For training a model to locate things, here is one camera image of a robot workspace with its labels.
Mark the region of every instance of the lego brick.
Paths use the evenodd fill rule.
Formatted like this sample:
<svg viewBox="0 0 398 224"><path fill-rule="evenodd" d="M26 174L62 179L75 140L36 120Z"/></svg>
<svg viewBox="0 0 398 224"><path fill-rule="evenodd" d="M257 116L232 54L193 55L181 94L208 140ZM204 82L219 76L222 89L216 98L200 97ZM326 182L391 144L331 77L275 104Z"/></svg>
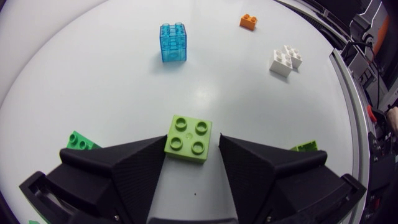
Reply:
<svg viewBox="0 0 398 224"><path fill-rule="evenodd" d="M292 69L291 57L283 54L281 50L274 50L269 60L269 70L288 77Z"/></svg>
<svg viewBox="0 0 398 224"><path fill-rule="evenodd" d="M159 39L163 62L187 60L187 33L181 22L163 24Z"/></svg>
<svg viewBox="0 0 398 224"><path fill-rule="evenodd" d="M241 18L241 27L245 27L249 30L254 30L257 23L257 18L254 16L250 16L249 14L245 14Z"/></svg>
<svg viewBox="0 0 398 224"><path fill-rule="evenodd" d="M69 136L69 141L67 145L68 149L78 149L78 150L91 150L91 149L99 149L97 144L93 143L86 137L79 134L77 131L73 131Z"/></svg>
<svg viewBox="0 0 398 224"><path fill-rule="evenodd" d="M317 146L317 142L315 140L312 140L312 141L306 142L304 144L299 144L297 146L294 146L291 150L296 151L296 152L317 151L318 146Z"/></svg>
<svg viewBox="0 0 398 224"><path fill-rule="evenodd" d="M283 51L283 53L292 57L292 66L294 68L298 68L301 65L301 63L303 62L303 58L302 58L299 50L292 48L289 45L284 45L282 51Z"/></svg>
<svg viewBox="0 0 398 224"><path fill-rule="evenodd" d="M211 134L211 121L174 115L164 152L177 159L204 163Z"/></svg>

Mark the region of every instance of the lime green duplo brick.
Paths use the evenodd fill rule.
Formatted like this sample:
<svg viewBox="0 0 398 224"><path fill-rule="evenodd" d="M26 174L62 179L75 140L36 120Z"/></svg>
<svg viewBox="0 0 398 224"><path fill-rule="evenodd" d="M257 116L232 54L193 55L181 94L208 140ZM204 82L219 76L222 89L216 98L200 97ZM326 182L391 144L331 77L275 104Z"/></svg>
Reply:
<svg viewBox="0 0 398 224"><path fill-rule="evenodd" d="M97 144L93 143L86 137L79 134L77 131L73 131L69 136L69 141L67 145L68 149L78 149L78 150L91 150L91 149L99 149Z"/></svg>
<svg viewBox="0 0 398 224"><path fill-rule="evenodd" d="M164 152L169 157L204 163L210 143L211 121L174 115Z"/></svg>
<svg viewBox="0 0 398 224"><path fill-rule="evenodd" d="M317 151L318 146L317 142L315 140L306 142L304 144L299 144L298 146L294 146L292 151L297 151L297 152L310 152L310 151Z"/></svg>

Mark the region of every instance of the cable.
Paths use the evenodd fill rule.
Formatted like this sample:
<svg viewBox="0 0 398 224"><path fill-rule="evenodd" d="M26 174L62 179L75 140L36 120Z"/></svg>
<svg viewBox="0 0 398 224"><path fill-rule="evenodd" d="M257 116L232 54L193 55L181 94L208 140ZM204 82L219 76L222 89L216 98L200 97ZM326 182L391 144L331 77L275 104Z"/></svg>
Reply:
<svg viewBox="0 0 398 224"><path fill-rule="evenodd" d="M367 43L362 43L362 42L348 42L348 44L349 44L348 47L351 47L352 45L357 45L357 46L369 47L369 48L371 49L371 52L372 52L372 54L373 54L373 59L370 60L370 59L368 59L365 55L364 55L364 57L366 58L366 60L368 61L368 63L373 63L373 65L375 66L375 68L376 68L376 70L377 70L377 107L376 107L376 108L379 109L379 102L380 102L380 73L381 73L381 71L380 71L380 69L379 69L379 65L377 64L377 61L376 61L376 54L375 54L374 51L373 51L372 44L367 44Z"/></svg>

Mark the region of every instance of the white lego brick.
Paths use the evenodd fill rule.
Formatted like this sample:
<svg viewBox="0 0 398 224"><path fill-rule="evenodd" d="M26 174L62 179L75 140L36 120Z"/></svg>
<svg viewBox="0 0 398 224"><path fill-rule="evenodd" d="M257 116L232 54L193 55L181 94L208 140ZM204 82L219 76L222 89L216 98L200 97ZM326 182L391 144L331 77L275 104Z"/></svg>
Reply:
<svg viewBox="0 0 398 224"><path fill-rule="evenodd" d="M274 50L269 60L269 70L288 77L292 69L291 57L283 54L281 50Z"/></svg>
<svg viewBox="0 0 398 224"><path fill-rule="evenodd" d="M283 53L292 57L292 65L294 68L298 68L303 62L303 58L299 52L299 50L292 48L289 45L284 45Z"/></svg>

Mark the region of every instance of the black 3d printed part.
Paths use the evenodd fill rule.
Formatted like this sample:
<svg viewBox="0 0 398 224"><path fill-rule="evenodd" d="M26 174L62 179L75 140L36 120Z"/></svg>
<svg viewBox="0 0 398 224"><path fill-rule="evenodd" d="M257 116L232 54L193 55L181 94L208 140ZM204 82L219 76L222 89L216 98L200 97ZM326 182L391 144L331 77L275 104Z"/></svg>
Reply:
<svg viewBox="0 0 398 224"><path fill-rule="evenodd" d="M295 152L221 135L239 223L338 223L366 189L325 167L324 151Z"/></svg>
<svg viewBox="0 0 398 224"><path fill-rule="evenodd" d="M91 151L62 149L62 164L19 187L50 223L145 223L166 136Z"/></svg>

